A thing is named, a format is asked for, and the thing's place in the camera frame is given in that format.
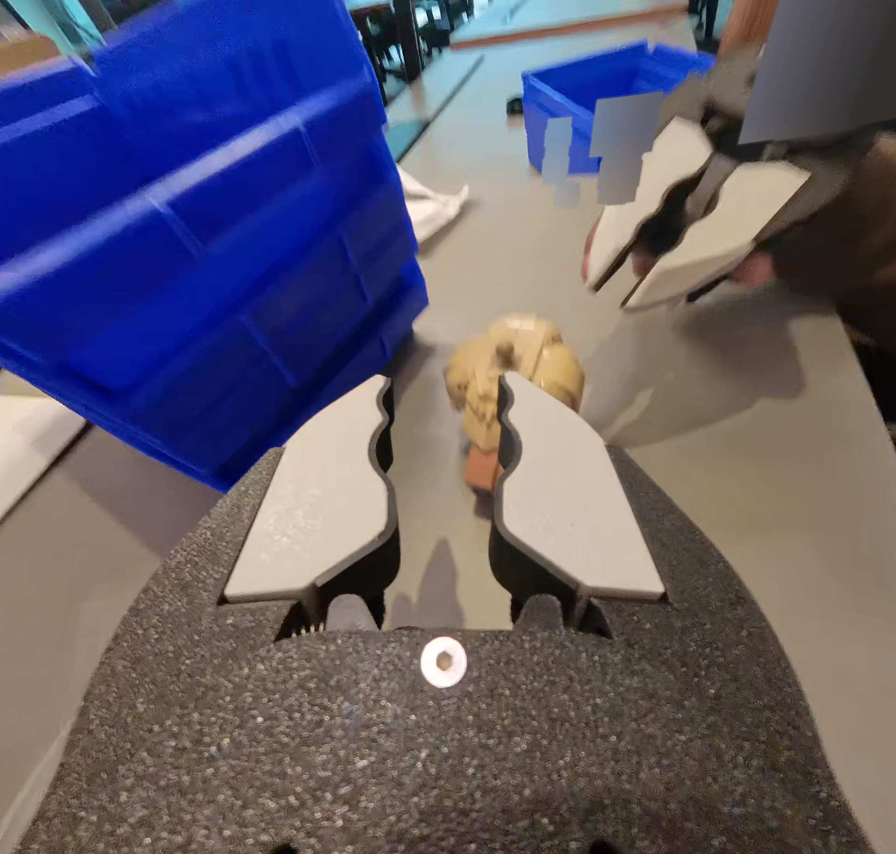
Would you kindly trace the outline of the stack of blue plastic bins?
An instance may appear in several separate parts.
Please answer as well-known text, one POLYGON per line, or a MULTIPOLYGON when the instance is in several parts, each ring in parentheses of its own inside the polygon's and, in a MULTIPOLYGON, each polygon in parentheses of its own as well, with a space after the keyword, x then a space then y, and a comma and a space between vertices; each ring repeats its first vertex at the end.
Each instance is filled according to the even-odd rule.
POLYGON ((220 491, 427 306, 343 0, 169 1, 2 81, 1 362, 220 491))

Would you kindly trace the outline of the person's right forearm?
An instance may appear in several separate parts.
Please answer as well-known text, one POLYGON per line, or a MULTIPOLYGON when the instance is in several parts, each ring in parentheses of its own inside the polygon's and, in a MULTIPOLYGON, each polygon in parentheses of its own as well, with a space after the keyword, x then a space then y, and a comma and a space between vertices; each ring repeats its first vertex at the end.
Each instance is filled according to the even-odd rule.
POLYGON ((830 300, 844 321, 895 354, 895 136, 877 134, 844 188, 769 241, 776 277, 830 300))

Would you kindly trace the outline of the tan brick model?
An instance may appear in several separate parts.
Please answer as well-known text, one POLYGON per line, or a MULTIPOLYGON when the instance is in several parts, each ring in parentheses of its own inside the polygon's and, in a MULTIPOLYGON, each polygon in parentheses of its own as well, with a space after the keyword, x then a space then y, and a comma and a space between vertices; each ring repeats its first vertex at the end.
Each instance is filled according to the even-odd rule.
POLYGON ((535 315, 505 315, 459 345, 442 373, 466 437, 485 453, 499 445, 499 379, 508 371, 575 412, 581 405, 585 375, 558 326, 535 315))

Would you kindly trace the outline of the wooden pillar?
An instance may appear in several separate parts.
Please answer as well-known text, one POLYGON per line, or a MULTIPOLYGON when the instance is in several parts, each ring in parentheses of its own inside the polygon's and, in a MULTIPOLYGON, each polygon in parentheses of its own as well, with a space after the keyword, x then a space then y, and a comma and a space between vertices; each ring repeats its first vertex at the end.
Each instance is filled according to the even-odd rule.
POLYGON ((767 42, 779 0, 734 0, 721 35, 718 57, 767 42))

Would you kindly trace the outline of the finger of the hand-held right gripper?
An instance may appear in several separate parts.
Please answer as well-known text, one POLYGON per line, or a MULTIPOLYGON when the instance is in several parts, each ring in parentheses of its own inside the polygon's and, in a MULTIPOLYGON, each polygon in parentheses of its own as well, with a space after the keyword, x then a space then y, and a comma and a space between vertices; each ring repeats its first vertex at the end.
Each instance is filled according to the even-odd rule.
POLYGON ((599 181, 600 216, 589 241, 587 287, 598 291, 642 238, 668 238, 707 168, 713 148, 702 127, 674 118, 643 155, 641 176, 599 181))
POLYGON ((687 227, 621 309, 639 312, 686 300, 729 274, 810 176, 809 170, 786 161, 738 165, 722 183, 715 207, 687 227))

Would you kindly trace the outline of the small blue plastic bin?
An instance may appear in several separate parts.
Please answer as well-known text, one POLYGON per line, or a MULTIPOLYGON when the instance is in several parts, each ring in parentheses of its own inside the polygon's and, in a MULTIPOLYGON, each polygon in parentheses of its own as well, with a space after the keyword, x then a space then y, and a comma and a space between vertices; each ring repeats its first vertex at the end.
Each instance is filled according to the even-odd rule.
POLYGON ((542 172, 548 121, 568 119, 569 176, 598 175, 601 156, 589 153, 597 105, 654 91, 667 95, 687 76, 705 76, 715 61, 707 52, 641 40, 524 73, 521 104, 530 165, 542 172))

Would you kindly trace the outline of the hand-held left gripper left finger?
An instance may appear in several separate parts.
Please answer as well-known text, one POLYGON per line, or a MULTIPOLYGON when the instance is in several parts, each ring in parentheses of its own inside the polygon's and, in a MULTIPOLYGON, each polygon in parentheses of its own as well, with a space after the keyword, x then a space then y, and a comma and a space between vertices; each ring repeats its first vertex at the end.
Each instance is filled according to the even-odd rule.
POLYGON ((383 598, 400 563, 392 381, 373 376, 287 441, 222 600, 383 598))

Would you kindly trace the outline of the person's right hand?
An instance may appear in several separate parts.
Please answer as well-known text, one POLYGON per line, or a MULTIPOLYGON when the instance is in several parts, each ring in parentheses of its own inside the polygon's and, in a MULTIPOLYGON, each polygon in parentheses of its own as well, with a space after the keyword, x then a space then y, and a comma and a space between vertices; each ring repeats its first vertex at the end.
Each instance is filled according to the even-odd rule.
MULTIPOLYGON (((580 269, 581 279, 584 283, 588 282, 590 252, 593 248, 593 240, 599 234, 600 224, 600 219, 595 221, 584 243, 580 269)), ((642 245, 633 246, 624 256, 624 261, 631 265, 633 275, 638 279, 651 271, 657 259, 656 255, 642 245)), ((773 259, 770 254, 754 252, 734 267, 730 277, 734 284, 745 288, 762 287, 775 278, 773 259)))

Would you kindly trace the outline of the black metal pole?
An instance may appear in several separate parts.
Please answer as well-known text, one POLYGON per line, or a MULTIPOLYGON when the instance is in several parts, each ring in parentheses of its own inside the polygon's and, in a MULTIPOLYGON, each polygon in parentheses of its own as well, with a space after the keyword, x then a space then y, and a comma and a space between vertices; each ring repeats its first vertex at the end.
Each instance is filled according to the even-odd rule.
POLYGON ((406 81, 416 82, 422 74, 420 39, 416 13, 411 0, 392 0, 396 30, 402 53, 406 81))

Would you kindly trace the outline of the wood-edged grey table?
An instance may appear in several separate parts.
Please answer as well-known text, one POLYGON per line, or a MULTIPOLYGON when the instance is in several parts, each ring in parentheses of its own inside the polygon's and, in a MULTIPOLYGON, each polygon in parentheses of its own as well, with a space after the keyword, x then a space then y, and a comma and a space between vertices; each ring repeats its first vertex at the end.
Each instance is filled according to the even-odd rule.
POLYGON ((685 17, 688 0, 492 0, 451 36, 454 50, 565 37, 685 17))

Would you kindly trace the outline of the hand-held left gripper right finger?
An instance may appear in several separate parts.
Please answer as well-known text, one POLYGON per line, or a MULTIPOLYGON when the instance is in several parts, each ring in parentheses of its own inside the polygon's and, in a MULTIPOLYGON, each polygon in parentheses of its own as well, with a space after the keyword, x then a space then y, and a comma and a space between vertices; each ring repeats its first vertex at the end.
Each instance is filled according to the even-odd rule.
POLYGON ((658 602, 666 587, 599 433, 517 372, 499 381, 489 566, 515 602, 658 602))

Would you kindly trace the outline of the grey desk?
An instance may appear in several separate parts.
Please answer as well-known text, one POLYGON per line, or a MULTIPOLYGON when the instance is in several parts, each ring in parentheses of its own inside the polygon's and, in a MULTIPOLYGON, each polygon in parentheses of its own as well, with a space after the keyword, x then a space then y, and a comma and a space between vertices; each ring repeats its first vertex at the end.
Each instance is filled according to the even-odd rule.
MULTIPOLYGON (((592 183, 557 208, 505 117, 522 72, 623 34, 485 49, 402 162, 432 189, 468 185, 471 202, 424 250, 430 305, 396 372, 402 561, 387 618, 507 625, 442 367, 500 315, 551 318, 586 368, 583 416, 739 573, 854 813, 878 852, 894 852, 894 451, 840 320, 779 288, 623 315, 628 271, 597 296, 580 280, 592 183)), ((126 608, 217 501, 93 428, 2 523, 2 852, 35 814, 126 608)))

